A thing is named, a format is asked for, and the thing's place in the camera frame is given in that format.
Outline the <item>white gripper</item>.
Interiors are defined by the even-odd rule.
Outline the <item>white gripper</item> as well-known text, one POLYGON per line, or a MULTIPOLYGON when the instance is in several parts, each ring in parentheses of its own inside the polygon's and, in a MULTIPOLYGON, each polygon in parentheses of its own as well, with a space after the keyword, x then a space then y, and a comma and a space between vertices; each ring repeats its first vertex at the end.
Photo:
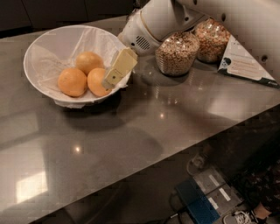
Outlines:
POLYGON ((101 84, 113 89, 137 64, 137 55, 153 54, 161 45, 158 27, 162 13, 152 8, 134 11, 118 38, 127 46, 113 57, 101 84))

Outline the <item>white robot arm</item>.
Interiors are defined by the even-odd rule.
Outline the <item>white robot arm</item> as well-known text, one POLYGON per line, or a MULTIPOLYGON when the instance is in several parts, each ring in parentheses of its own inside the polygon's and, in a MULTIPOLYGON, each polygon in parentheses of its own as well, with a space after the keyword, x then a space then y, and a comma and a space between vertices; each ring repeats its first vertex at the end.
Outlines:
POLYGON ((137 55, 149 55, 174 32, 207 18, 221 23, 280 85, 279 0, 150 0, 119 39, 137 55))

